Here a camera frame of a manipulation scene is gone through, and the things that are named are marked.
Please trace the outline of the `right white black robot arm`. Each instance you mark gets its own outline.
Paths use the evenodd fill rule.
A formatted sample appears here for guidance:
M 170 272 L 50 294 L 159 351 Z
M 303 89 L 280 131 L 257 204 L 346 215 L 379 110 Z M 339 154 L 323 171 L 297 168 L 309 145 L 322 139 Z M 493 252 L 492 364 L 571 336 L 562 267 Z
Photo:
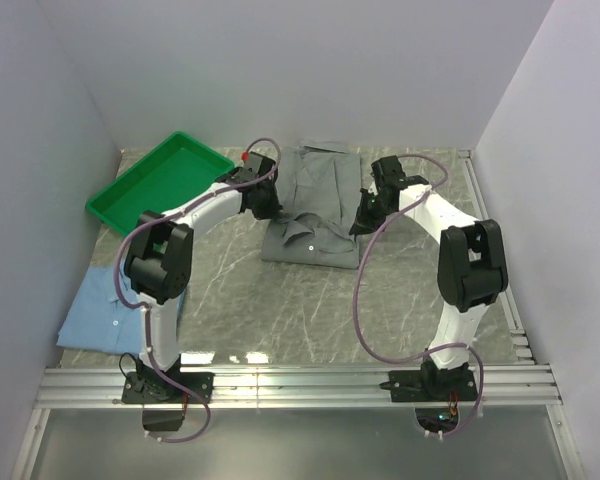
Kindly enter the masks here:
M 416 222 L 438 244 L 437 285 L 443 309 L 428 347 L 433 365 L 420 376 L 424 394 L 440 400 L 456 385 L 454 372 L 469 361 L 482 317 L 509 283 L 502 229 L 452 205 L 423 183 L 361 191 L 350 233 L 373 240 L 399 217 Z

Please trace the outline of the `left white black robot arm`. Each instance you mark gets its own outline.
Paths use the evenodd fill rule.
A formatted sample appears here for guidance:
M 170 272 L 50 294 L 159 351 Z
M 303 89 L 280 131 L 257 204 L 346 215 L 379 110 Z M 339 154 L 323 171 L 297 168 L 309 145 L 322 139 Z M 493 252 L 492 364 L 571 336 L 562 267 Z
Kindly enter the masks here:
M 201 195 L 163 213 L 143 213 L 125 238 L 121 252 L 123 273 L 137 294 L 135 303 L 121 297 L 129 309 L 142 315 L 144 365 L 153 370 L 146 390 L 159 402 L 175 399 L 181 390 L 180 375 L 170 370 L 180 358 L 177 342 L 179 298 L 189 285 L 193 249 L 197 240 L 223 221 L 246 211 L 259 220 L 281 212 L 275 176 L 246 180 L 240 170 L 225 175 Z

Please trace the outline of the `grey long sleeve shirt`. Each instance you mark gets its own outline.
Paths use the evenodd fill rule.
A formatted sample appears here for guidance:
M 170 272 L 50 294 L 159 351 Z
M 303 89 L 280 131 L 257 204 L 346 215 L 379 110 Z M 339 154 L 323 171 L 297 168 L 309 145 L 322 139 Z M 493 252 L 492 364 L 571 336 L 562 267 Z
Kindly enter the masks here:
M 304 141 L 283 149 L 278 173 L 282 212 L 267 226 L 261 259 L 356 269 L 360 245 L 349 230 L 360 202 L 360 156 L 344 143 Z

